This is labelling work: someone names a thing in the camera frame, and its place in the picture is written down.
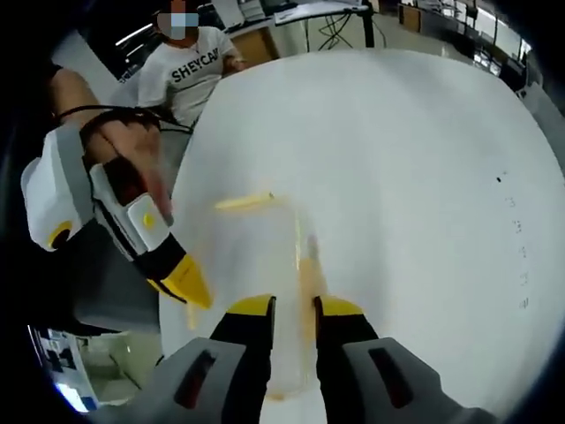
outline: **floor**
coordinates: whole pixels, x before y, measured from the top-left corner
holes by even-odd
[[[344,20],[336,25],[339,28]],[[425,52],[441,57],[449,57],[466,63],[471,63],[467,57],[459,54],[451,45],[432,38],[415,34],[401,27],[396,17],[374,15],[375,50],[379,51],[385,47],[388,49],[408,49]],[[308,21],[308,34],[310,51],[318,50],[328,39],[320,30],[327,25],[324,18],[310,19]],[[274,28],[272,31],[275,44],[282,57],[306,53],[304,21],[289,24],[287,26]],[[361,18],[352,16],[341,32],[342,37],[349,42],[354,49],[365,47],[365,36]],[[333,49],[349,49],[343,41],[339,41]],[[97,343],[106,344],[113,360],[119,365],[122,376],[132,381],[134,386],[141,388],[146,384],[154,365],[161,357],[161,341],[158,334],[141,334],[129,332],[120,337],[109,337],[106,340],[98,340]],[[128,393],[116,394],[117,398],[130,396]]]

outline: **white wall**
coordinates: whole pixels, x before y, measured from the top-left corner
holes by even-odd
[[[78,31],[70,33],[53,54],[53,62],[78,72],[88,82],[100,103],[109,101],[120,83],[90,49]]]

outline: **robotic hand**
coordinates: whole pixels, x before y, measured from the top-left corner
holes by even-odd
[[[54,251],[95,218],[153,287],[208,308],[212,300],[198,265],[170,233],[132,164],[119,155],[87,171],[82,140],[117,119],[150,121],[159,128],[151,113],[122,108],[102,113],[80,131],[68,123],[47,134],[41,157],[21,176],[31,238]]]
[[[275,298],[243,299],[209,339],[195,338],[154,371],[128,404],[88,414],[110,423],[258,423],[270,377]],[[439,375],[392,338],[379,339],[356,305],[314,300],[316,370],[328,424],[487,424],[441,391]]]

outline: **white t-shirt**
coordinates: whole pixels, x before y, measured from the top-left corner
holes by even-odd
[[[239,53],[226,34],[211,26],[199,27],[198,41],[188,49],[161,44],[141,68],[139,106],[168,103],[179,123],[191,125],[222,78],[226,56]]]

